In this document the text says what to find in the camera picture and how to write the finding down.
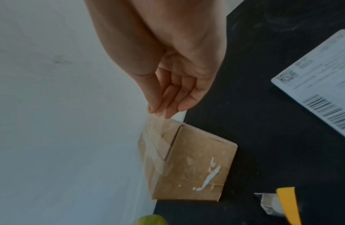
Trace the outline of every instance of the yellow object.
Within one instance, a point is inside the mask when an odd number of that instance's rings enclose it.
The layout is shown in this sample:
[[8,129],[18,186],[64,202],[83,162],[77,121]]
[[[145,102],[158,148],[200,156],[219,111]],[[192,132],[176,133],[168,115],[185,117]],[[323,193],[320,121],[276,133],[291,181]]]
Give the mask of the yellow object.
[[140,218],[134,225],[169,225],[166,220],[158,215],[150,215]]
[[276,190],[285,216],[291,225],[302,225],[298,203],[296,201],[295,188],[278,188]]

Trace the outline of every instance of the green apple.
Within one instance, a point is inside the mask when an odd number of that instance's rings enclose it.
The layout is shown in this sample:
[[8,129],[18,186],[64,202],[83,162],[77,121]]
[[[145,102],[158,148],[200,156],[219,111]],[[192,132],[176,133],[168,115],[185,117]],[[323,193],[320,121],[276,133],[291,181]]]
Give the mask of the green apple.
[[150,215],[140,218],[134,225],[169,225],[166,220],[158,215]]

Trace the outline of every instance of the small cardboard box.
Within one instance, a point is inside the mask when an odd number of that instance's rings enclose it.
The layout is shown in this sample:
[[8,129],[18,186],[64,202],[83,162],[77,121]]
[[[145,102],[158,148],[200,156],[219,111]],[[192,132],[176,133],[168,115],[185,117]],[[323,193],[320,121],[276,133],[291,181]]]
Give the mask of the small cardboard box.
[[138,147],[152,199],[218,201],[237,151],[233,142],[153,115]]

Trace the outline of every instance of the black surface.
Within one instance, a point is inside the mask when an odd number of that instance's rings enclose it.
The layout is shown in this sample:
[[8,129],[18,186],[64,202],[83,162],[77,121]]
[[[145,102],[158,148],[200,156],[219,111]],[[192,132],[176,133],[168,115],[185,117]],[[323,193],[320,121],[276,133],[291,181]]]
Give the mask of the black surface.
[[345,224],[345,182],[295,188],[303,225]]
[[345,180],[345,138],[270,81],[340,29],[345,1],[245,0],[235,9],[215,83],[185,117],[239,146],[221,201],[158,201],[155,213],[170,225],[287,224],[253,193]]

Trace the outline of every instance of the hand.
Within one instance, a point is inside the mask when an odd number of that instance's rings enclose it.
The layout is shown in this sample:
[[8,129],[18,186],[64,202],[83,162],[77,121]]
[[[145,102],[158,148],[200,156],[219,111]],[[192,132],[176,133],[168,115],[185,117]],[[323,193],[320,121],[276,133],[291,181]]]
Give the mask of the hand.
[[148,113],[195,106],[226,52],[222,0],[86,0],[108,55],[141,88]]

